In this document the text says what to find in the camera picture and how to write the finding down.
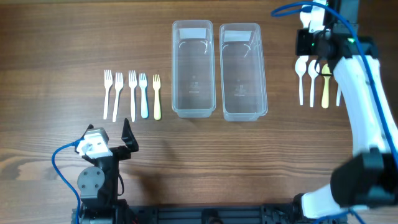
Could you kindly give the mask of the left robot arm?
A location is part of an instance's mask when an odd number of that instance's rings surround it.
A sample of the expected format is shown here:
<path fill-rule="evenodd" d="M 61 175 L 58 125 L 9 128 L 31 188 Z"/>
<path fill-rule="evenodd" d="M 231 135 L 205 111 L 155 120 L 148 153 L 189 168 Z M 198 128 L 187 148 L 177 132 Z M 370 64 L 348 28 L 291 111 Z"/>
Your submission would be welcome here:
<path fill-rule="evenodd" d="M 139 150 L 129 120 L 123 124 L 123 146 L 108 147 L 109 137 L 104 128 L 89 125 L 75 146 L 75 152 L 92 164 L 78 176 L 79 205 L 72 210 L 72 223 L 138 223 L 118 187 L 124 182 L 119 162 L 131 158 Z"/>

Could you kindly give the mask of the yellow plastic spoon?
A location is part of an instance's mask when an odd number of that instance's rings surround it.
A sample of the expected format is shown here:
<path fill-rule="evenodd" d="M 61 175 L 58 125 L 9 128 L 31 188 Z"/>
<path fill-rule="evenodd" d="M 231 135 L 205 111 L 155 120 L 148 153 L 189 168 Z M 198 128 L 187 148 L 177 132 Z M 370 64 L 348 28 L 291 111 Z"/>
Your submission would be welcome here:
<path fill-rule="evenodd" d="M 329 107 L 329 84 L 332 73 L 330 72 L 329 66 L 326 63 L 322 68 L 322 77 L 324 78 L 323 94 L 321 106 L 324 109 Z"/>

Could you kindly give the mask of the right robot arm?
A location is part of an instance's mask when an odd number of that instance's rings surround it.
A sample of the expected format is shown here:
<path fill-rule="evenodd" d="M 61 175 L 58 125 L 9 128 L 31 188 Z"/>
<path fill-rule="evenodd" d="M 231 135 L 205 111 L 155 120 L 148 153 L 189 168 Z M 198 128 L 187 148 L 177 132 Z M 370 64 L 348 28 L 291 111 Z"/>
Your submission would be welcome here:
<path fill-rule="evenodd" d="M 353 157 L 335 169 L 330 183 L 295 198 L 298 217 L 331 220 L 358 209 L 397 204 L 397 126 L 381 83 L 376 44 L 358 35 L 357 1 L 303 1 L 276 9 L 297 13 L 296 54 L 326 60 L 345 99 Z"/>

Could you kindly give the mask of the translucent white plastic spoon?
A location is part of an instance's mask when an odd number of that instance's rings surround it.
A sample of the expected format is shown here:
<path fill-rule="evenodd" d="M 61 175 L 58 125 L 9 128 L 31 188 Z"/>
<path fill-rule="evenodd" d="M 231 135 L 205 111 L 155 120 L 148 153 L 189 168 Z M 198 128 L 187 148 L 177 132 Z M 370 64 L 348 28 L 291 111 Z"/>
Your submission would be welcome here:
<path fill-rule="evenodd" d="M 341 101 L 341 88 L 338 85 L 337 92 L 336 92 L 336 106 L 340 106 Z"/>

